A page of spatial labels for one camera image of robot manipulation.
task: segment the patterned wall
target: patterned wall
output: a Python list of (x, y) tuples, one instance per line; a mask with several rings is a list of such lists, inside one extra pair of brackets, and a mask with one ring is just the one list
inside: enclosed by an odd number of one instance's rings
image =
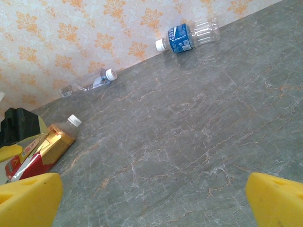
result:
[(59, 98), (100, 67), (123, 69), (158, 52), (171, 27), (215, 13), (226, 25), (279, 0), (0, 0), (0, 118)]

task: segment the gray marble floor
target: gray marble floor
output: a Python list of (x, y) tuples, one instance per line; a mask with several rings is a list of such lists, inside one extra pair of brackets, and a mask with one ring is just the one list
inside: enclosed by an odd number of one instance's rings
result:
[(39, 110), (83, 124), (55, 227), (250, 227), (251, 172), (303, 181), (303, 4), (284, 0)]

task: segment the yellow object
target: yellow object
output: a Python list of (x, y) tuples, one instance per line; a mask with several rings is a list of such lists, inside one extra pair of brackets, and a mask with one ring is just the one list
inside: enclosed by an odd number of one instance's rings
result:
[(250, 174), (246, 195), (259, 227), (303, 227), (303, 184)]
[(1, 227), (51, 227), (63, 193), (59, 174), (0, 186)]
[(49, 126), (48, 129), (50, 133), (39, 146), (37, 152), (40, 151), (43, 165), (55, 165), (58, 159), (75, 141), (75, 138), (69, 136), (54, 124)]
[(21, 154), (23, 148), (20, 145), (11, 145), (11, 146), (4, 146), (0, 148), (0, 162), (9, 159), (10, 157), (14, 157), (16, 155)]
[(38, 116), (38, 121), (39, 121), (40, 134), (28, 137), (22, 141), (19, 141), (17, 144), (1, 147), (0, 162), (3, 162), (16, 155), (20, 155), (23, 149), (26, 148), (26, 146), (28, 146), (30, 143), (35, 141), (36, 138), (41, 138), (43, 136), (45, 137), (48, 134), (49, 130), (40, 116)]

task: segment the plastic water bottle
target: plastic water bottle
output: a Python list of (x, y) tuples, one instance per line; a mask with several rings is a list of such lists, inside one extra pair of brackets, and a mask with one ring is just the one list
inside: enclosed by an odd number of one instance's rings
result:
[(102, 85), (110, 84), (117, 79), (117, 73), (112, 69), (98, 69), (94, 72), (85, 74), (82, 77), (77, 77), (75, 81), (59, 90), (61, 97), (71, 96), (77, 90), (90, 91), (95, 90)]
[(159, 52), (172, 50), (175, 53), (181, 53), (219, 40), (220, 30), (217, 18), (206, 18), (172, 27), (166, 38), (156, 41), (156, 48)]
[(57, 122), (54, 125), (68, 134), (71, 138), (75, 139), (76, 135), (79, 132), (79, 126), (82, 124), (82, 121), (79, 120), (75, 115), (71, 115), (66, 121), (64, 122)]

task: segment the gold foil wrapper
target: gold foil wrapper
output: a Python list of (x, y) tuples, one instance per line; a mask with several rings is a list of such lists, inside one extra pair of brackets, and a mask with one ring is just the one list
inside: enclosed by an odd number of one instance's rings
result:
[(48, 129), (50, 130), (48, 136), (35, 152), (40, 152), (43, 165), (54, 164), (75, 141), (54, 124)]

